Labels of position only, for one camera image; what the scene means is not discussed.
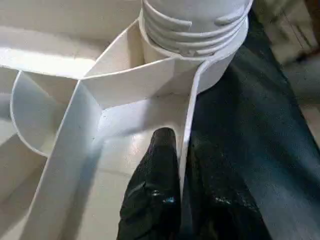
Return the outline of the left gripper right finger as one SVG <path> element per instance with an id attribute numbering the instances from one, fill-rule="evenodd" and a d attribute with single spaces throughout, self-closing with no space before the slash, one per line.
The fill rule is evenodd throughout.
<path id="1" fill-rule="evenodd" d="M 246 183 L 218 145 L 193 139 L 188 148 L 186 175 L 197 240 L 271 238 Z"/>

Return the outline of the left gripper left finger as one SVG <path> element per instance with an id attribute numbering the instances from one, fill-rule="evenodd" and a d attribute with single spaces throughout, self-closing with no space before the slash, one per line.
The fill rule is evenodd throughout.
<path id="1" fill-rule="evenodd" d="M 181 224 L 176 135 L 162 127 L 136 167 L 119 212 L 118 239 L 174 240 Z"/>

